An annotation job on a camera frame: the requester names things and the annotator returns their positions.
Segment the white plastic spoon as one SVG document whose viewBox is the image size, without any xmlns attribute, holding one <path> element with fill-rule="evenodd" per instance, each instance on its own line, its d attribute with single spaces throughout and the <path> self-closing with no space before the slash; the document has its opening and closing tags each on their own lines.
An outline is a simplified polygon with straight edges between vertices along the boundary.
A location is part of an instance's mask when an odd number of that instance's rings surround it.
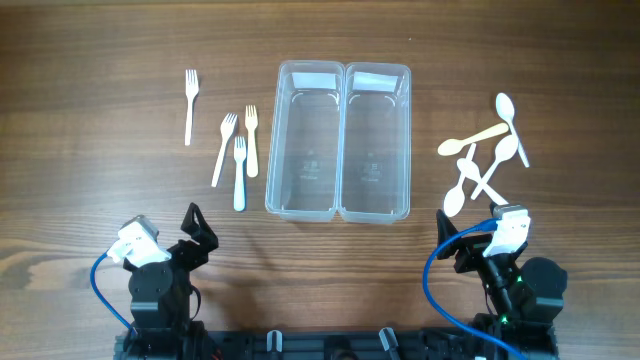
<svg viewBox="0 0 640 360">
<path fill-rule="evenodd" d="M 495 202 L 497 205 L 507 204 L 507 201 L 501 195 L 499 195 L 491 186 L 481 183 L 479 168 L 472 160 L 460 158 L 457 160 L 456 165 L 461 174 L 466 178 L 475 181 L 480 186 L 480 190 L 485 192 L 493 202 Z"/>
<path fill-rule="evenodd" d="M 465 194 L 463 190 L 463 184 L 466 176 L 463 171 L 460 171 L 457 184 L 451 188 L 444 197 L 443 210 L 448 217 L 457 215 L 464 206 Z"/>
<path fill-rule="evenodd" d="M 518 154 L 522 160 L 523 165 L 526 168 L 530 167 L 530 163 L 528 160 L 528 157 L 526 155 L 526 152 L 524 150 L 524 147 L 522 145 L 522 142 L 519 138 L 519 135 L 516 131 L 515 125 L 514 125 L 514 118 L 515 118 L 515 107 L 513 104 L 513 101 L 511 100 L 511 98 L 505 94 L 505 93 L 498 93 L 496 96 L 496 100 L 495 100 L 495 107 L 496 107 L 496 112 L 498 114 L 498 116 L 507 123 L 511 134 L 515 136 L 517 143 L 518 143 Z"/>
<path fill-rule="evenodd" d="M 495 159 L 489 169 L 485 172 L 480 182 L 471 194 L 471 199 L 475 200 L 489 183 L 492 175 L 496 171 L 498 165 L 504 161 L 511 159 L 518 149 L 519 140 L 515 135 L 508 135 L 501 139 L 495 147 Z"/>
</svg>

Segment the yellow plastic spoon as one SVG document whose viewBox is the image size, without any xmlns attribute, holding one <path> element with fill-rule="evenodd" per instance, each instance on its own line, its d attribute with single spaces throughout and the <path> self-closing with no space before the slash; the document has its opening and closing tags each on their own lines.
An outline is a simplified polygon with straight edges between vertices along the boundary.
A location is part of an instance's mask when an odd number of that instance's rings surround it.
<svg viewBox="0 0 640 360">
<path fill-rule="evenodd" d="M 455 155 L 467 145 L 498 135 L 502 135 L 508 130 L 508 125 L 506 123 L 501 123 L 491 126 L 490 128 L 487 128 L 465 139 L 447 139 L 438 146 L 437 153 L 441 156 Z"/>
</svg>

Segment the light blue plastic fork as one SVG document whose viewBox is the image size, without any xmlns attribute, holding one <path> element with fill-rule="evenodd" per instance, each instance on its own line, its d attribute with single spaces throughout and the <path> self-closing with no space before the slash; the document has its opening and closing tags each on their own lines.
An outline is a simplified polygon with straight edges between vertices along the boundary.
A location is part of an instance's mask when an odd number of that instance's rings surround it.
<svg viewBox="0 0 640 360">
<path fill-rule="evenodd" d="M 244 162 L 247 157 L 246 140 L 243 136 L 236 136 L 234 140 L 235 184 L 234 184 L 234 210 L 241 212 L 246 206 L 244 185 Z"/>
</svg>

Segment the yellow plastic fork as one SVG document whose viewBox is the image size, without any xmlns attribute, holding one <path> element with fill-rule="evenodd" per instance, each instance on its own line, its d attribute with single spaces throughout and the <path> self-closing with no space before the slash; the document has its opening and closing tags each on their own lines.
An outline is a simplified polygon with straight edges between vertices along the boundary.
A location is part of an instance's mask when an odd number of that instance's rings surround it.
<svg viewBox="0 0 640 360">
<path fill-rule="evenodd" d="M 256 130 L 258 127 L 258 115 L 255 105 L 247 105 L 245 109 L 245 127 L 248 131 L 247 143 L 247 175 L 255 178 L 259 174 L 257 146 L 256 146 Z"/>
</svg>

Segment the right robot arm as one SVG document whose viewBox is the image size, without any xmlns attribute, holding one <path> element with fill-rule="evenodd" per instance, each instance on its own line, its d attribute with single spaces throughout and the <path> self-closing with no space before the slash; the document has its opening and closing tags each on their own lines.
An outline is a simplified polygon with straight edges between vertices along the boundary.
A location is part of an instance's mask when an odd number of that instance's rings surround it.
<svg viewBox="0 0 640 360">
<path fill-rule="evenodd" d="M 531 225 L 521 205 L 490 207 L 492 217 L 459 231 L 436 213 L 436 258 L 455 258 L 454 270 L 476 272 L 489 312 L 464 328 L 423 332 L 426 359 L 557 359 L 553 321 L 564 307 L 568 273 L 548 258 L 516 264 Z"/>
</svg>

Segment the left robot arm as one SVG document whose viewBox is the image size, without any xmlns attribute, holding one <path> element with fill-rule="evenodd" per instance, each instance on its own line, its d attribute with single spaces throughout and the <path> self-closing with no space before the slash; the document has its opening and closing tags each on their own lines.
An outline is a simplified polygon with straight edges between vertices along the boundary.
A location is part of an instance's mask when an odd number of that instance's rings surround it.
<svg viewBox="0 0 640 360">
<path fill-rule="evenodd" d="M 218 238 L 206 223 L 200 208 L 189 205 L 181 230 L 190 236 L 168 249 L 170 258 L 145 265 L 126 260 L 131 272 L 128 288 L 134 321 L 118 336 L 115 359 L 214 359 L 222 351 L 201 321 L 190 314 L 190 296 L 200 297 L 190 281 L 190 272 L 209 260 L 218 248 Z"/>
</svg>

